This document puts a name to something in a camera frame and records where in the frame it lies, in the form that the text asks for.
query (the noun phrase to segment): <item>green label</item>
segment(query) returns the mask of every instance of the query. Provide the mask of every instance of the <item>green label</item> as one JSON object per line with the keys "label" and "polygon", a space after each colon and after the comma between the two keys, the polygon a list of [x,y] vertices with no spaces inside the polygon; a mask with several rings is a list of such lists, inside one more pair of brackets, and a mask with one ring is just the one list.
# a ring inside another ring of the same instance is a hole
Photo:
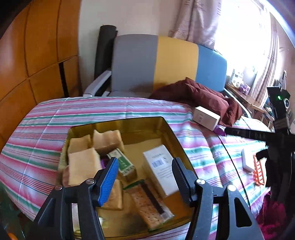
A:
{"label": "green label", "polygon": [[124,169],[131,166],[130,162],[126,158],[124,158],[123,156],[118,158],[118,162],[119,162],[120,171],[123,171]]}

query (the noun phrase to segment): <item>metal screw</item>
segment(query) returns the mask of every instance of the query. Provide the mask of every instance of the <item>metal screw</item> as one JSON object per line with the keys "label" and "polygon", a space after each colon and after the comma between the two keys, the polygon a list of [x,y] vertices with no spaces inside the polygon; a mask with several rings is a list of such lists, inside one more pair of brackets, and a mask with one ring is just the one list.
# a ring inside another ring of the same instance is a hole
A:
{"label": "metal screw", "polygon": [[203,184],[205,184],[205,180],[197,179],[197,183],[200,184],[200,185],[203,185]]}
{"label": "metal screw", "polygon": [[62,185],[60,185],[60,184],[58,184],[58,185],[56,185],[55,187],[54,187],[54,189],[55,190],[61,190],[63,187],[62,187]]}
{"label": "metal screw", "polygon": [[91,185],[91,184],[94,183],[94,179],[92,179],[92,178],[88,178],[88,179],[86,180],[86,183],[87,183],[88,185]]}
{"label": "metal screw", "polygon": [[234,192],[237,189],[234,185],[228,185],[227,188],[232,192]]}

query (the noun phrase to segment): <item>bright window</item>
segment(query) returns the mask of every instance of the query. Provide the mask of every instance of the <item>bright window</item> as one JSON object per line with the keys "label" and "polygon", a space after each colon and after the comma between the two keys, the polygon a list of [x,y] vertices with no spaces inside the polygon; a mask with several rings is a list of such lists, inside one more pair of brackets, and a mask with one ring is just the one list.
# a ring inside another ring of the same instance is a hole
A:
{"label": "bright window", "polygon": [[257,71],[264,53],[264,14],[251,0],[223,0],[215,49],[227,60],[227,75],[245,67]]}

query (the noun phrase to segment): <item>patterned curtain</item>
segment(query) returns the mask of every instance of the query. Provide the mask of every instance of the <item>patterned curtain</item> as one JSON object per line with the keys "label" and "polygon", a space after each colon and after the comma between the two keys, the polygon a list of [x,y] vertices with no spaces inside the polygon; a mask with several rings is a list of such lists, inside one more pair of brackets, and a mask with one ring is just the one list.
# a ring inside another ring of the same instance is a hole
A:
{"label": "patterned curtain", "polygon": [[183,0],[172,37],[214,48],[221,0]]}
{"label": "patterned curtain", "polygon": [[270,29],[268,31],[268,39],[270,44],[266,44],[267,49],[263,56],[264,66],[256,75],[255,82],[249,93],[253,99],[256,100],[258,107],[263,107],[268,97],[266,87],[272,86],[274,82],[274,74],[278,58],[278,32],[274,16],[268,14],[268,22],[270,22]]}

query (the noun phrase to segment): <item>metal tray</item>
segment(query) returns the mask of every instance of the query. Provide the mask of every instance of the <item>metal tray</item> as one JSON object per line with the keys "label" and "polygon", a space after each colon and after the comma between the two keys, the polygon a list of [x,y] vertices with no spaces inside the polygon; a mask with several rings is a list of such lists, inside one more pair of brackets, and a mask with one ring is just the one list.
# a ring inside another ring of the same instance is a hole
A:
{"label": "metal tray", "polygon": [[[99,122],[87,125],[72,127],[69,129],[65,140],[60,162],[58,165],[57,183],[62,182],[62,171],[68,164],[67,148],[71,138],[92,135],[93,130],[105,132],[108,130],[119,130],[125,145],[126,157],[135,165],[139,179],[146,179],[147,176],[141,167],[142,152],[164,144],[173,157],[180,157],[187,169],[194,172],[194,169],[181,147],[173,131],[162,117],[146,117],[122,119],[107,122]],[[130,184],[122,181],[123,187]],[[104,219],[102,229],[106,239],[138,239],[158,234],[173,228],[179,227],[191,221],[192,209],[188,208],[182,201],[179,192],[172,194],[163,201],[174,214],[174,218],[165,223],[162,228],[148,231],[147,225],[137,213],[128,193],[123,191],[123,210],[106,210],[97,208],[98,215]]]}

